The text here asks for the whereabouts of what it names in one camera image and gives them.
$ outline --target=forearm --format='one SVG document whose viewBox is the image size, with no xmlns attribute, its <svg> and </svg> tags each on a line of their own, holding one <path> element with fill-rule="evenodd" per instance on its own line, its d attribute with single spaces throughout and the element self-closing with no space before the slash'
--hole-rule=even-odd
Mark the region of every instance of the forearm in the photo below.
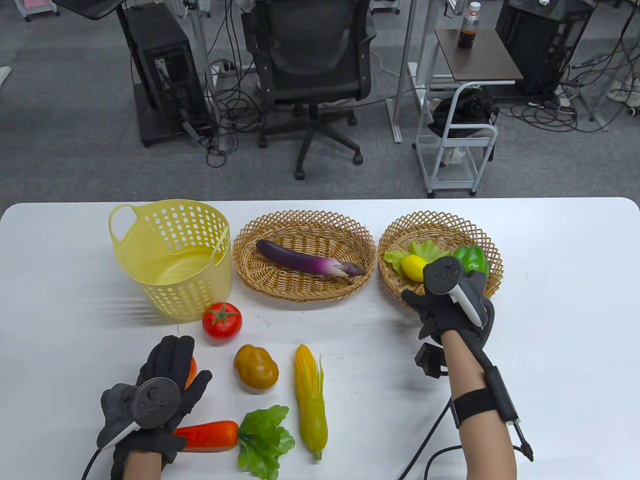
<svg viewBox="0 0 640 480">
<path fill-rule="evenodd" d="M 162 455 L 155 452 L 131 452 L 122 480 L 160 480 Z"/>
<path fill-rule="evenodd" d="M 458 332 L 442 335 L 453 399 L 486 388 L 484 371 Z M 469 417 L 460 426 L 468 480 L 514 480 L 516 461 L 507 426 L 492 410 Z"/>
</svg>

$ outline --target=wrist strap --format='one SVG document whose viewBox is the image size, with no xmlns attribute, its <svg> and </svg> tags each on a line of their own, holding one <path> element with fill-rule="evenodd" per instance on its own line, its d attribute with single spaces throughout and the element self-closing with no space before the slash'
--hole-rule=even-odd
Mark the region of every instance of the wrist strap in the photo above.
<svg viewBox="0 0 640 480">
<path fill-rule="evenodd" d="M 460 428 L 462 422 L 469 417 L 473 417 L 478 413 L 490 412 L 491 410 L 498 410 L 498 405 L 495 402 L 495 398 L 493 398 L 491 390 L 488 388 L 467 392 L 451 402 L 451 411 L 453 412 L 456 428 Z"/>
</svg>

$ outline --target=green leaf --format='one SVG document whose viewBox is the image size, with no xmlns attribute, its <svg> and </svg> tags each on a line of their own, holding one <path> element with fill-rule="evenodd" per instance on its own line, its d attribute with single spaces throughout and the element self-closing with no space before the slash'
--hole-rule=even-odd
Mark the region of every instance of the green leaf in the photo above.
<svg viewBox="0 0 640 480">
<path fill-rule="evenodd" d="M 248 470 L 262 480 L 277 480 L 278 458 L 296 444 L 291 434 L 279 426 L 288 412 L 288 407 L 274 405 L 244 416 L 238 429 L 240 470 Z"/>
<path fill-rule="evenodd" d="M 432 240 L 427 240 L 424 243 L 411 242 L 409 253 L 418 255 L 429 263 L 433 263 L 440 257 L 446 257 L 447 255 L 449 255 L 448 252 L 443 252 L 441 249 L 439 249 Z"/>
<path fill-rule="evenodd" d="M 394 250 L 392 252 L 385 252 L 382 258 L 385 262 L 391 263 L 398 275 L 402 275 L 403 272 L 401 263 L 403 258 L 405 258 L 407 255 L 409 255 L 409 252 L 400 252 L 399 250 Z"/>
</svg>

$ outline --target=hand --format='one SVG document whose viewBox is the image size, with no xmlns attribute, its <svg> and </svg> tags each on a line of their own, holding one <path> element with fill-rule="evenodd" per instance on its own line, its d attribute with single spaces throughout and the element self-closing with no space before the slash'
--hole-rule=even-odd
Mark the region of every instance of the hand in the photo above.
<svg viewBox="0 0 640 480">
<path fill-rule="evenodd" d="M 210 371 L 202 370 L 185 390 L 191 369 L 193 347 L 192 337 L 178 338 L 169 335 L 153 348 L 147 362 L 142 365 L 136 386 L 139 387 L 155 377 L 169 378 L 180 388 L 182 394 L 180 406 L 177 413 L 166 424 L 157 429 L 141 429 L 132 432 L 116 445 L 111 480 L 121 480 L 124 474 L 124 463 L 131 451 L 161 453 L 164 467 L 167 463 L 173 463 L 177 453 L 185 448 L 186 439 L 173 436 L 172 433 L 184 416 L 191 413 L 212 377 Z"/>
<path fill-rule="evenodd" d="M 418 338 L 431 337 L 442 345 L 441 334 L 449 330 L 468 330 L 476 335 L 484 345 L 491 331 L 491 324 L 484 329 L 476 327 L 458 303 L 454 303 L 449 295 L 418 295 L 411 290 L 404 290 L 402 299 L 418 314 L 422 321 L 422 329 Z"/>
</svg>

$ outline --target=yellow lemon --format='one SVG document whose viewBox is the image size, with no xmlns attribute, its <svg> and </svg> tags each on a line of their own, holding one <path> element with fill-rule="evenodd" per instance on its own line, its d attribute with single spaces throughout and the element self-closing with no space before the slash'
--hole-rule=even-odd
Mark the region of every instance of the yellow lemon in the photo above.
<svg viewBox="0 0 640 480">
<path fill-rule="evenodd" d="M 423 282 L 424 274 L 422 271 L 427 265 L 427 261 L 418 255 L 407 255 L 402 259 L 402 270 L 406 276 L 414 282 Z"/>
</svg>

